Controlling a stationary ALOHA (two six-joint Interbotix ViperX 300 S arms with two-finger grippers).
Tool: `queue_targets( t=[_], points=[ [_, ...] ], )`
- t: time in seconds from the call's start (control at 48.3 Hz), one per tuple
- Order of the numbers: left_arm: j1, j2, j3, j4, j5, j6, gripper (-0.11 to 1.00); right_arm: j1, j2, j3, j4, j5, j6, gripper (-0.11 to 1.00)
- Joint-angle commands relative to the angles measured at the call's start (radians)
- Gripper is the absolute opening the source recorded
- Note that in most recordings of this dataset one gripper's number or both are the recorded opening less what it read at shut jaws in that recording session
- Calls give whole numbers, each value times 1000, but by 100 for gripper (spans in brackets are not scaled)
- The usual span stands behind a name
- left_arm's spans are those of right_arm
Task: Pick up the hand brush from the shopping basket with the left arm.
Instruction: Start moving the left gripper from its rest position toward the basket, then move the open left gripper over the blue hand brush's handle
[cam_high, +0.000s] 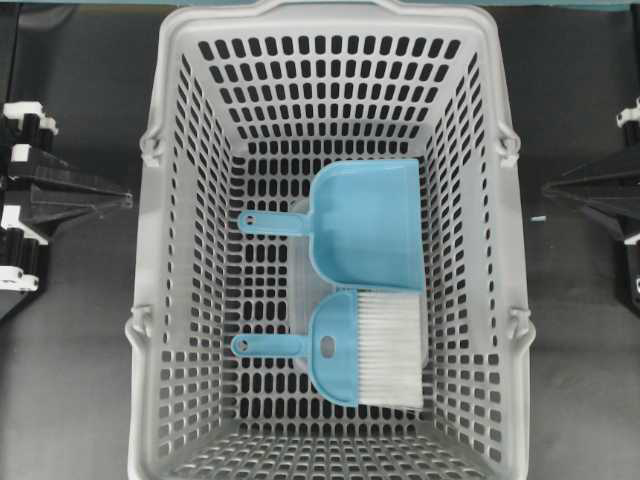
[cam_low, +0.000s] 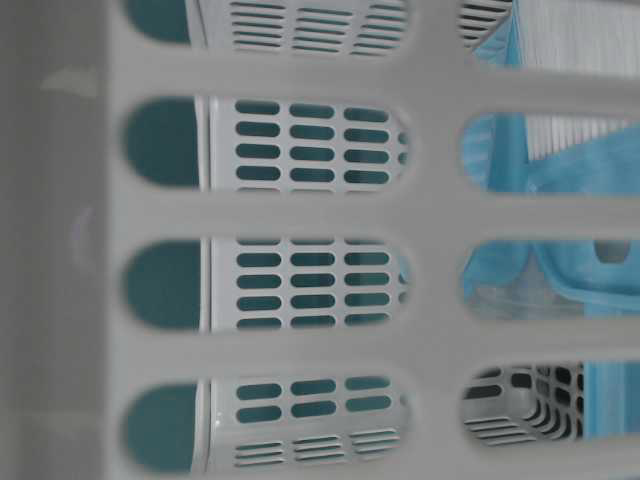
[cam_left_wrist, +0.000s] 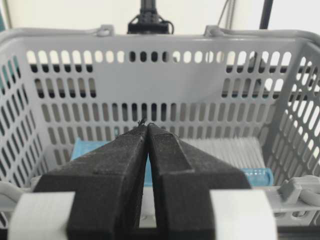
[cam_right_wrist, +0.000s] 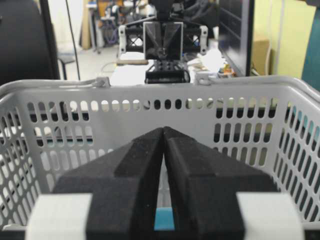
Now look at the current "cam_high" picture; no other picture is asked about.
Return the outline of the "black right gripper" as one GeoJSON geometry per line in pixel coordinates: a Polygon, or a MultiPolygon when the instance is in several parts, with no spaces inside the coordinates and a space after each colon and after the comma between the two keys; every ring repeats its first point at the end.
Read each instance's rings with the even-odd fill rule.
{"type": "Polygon", "coordinates": [[[625,247],[631,303],[639,304],[639,98],[616,115],[626,147],[546,183],[543,194],[600,222],[625,247]]]}

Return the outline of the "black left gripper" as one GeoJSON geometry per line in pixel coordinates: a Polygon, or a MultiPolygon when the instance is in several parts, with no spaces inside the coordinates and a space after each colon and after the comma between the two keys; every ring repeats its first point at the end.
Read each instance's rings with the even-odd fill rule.
{"type": "Polygon", "coordinates": [[[1,107],[1,318],[44,293],[49,241],[63,222],[133,206],[123,187],[44,150],[58,134],[38,101],[1,107]]]}

